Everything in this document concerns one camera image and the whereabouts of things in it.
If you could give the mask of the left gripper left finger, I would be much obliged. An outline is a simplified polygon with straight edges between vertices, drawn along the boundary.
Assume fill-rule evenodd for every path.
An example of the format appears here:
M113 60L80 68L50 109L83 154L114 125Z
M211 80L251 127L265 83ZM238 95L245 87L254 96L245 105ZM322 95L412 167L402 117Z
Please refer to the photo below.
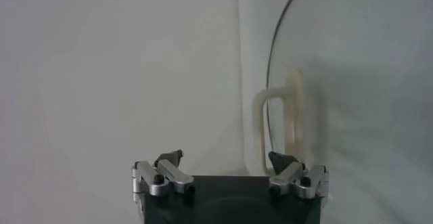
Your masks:
M151 196L163 197L172 187L185 196L194 194L194 177L179 169L182 157L183 151L175 150L159 155L153 163L145 160L135 162L131 168L132 193L147 192Z

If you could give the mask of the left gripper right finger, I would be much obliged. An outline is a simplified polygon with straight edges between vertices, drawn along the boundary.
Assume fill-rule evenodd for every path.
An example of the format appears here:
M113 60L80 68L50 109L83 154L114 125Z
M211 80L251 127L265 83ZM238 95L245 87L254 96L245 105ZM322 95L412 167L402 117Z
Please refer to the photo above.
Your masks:
M329 171L326 166L306 165L294 156L268 153L275 175L269 178L269 193L272 198L294 194L304 200L326 198L329 194Z

